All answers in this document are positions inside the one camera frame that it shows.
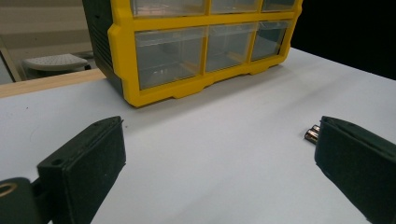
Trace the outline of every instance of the wooden table edge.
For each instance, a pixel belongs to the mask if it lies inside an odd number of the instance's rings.
[[[0,98],[106,78],[99,69],[0,85]]]

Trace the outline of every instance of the white table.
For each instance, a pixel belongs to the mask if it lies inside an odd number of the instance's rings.
[[[0,179],[120,115],[127,164],[93,223],[368,223],[303,140],[322,115],[396,142],[396,81],[304,53],[257,76],[133,108],[106,80],[0,99]]]

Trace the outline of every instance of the clear plastic drawer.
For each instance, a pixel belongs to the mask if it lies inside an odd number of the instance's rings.
[[[256,29],[256,22],[210,26],[206,72],[244,63],[247,59],[251,34]]]
[[[264,0],[262,11],[289,11],[293,7],[294,0]]]
[[[212,0],[211,13],[238,13],[258,11],[259,0]]]
[[[199,73],[204,27],[135,34],[140,90]]]
[[[290,24],[290,21],[259,22],[251,60],[256,61],[277,55],[282,44],[283,36]]]
[[[131,0],[135,17],[178,17],[205,14],[204,0]]]

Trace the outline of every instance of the black foam pad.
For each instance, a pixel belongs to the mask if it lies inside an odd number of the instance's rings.
[[[58,223],[91,223],[125,164],[120,117],[95,122],[37,166]]]
[[[353,123],[323,117],[315,161],[369,221],[396,223],[394,144]]]

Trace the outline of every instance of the plastic drawer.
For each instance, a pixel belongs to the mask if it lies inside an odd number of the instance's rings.
[[[303,0],[82,0],[96,65],[131,105],[284,62]]]
[[[204,15],[204,0],[131,0],[136,17]]]
[[[259,0],[212,0],[211,13],[254,12],[259,3]]]
[[[136,33],[140,90],[197,75],[204,36],[204,27]]]
[[[209,27],[206,72],[241,64],[247,60],[251,34],[257,23],[213,25]]]
[[[279,53],[286,29],[290,21],[261,21],[251,56],[252,61],[264,59]]]
[[[294,0],[264,0],[262,11],[288,11],[294,7]]]

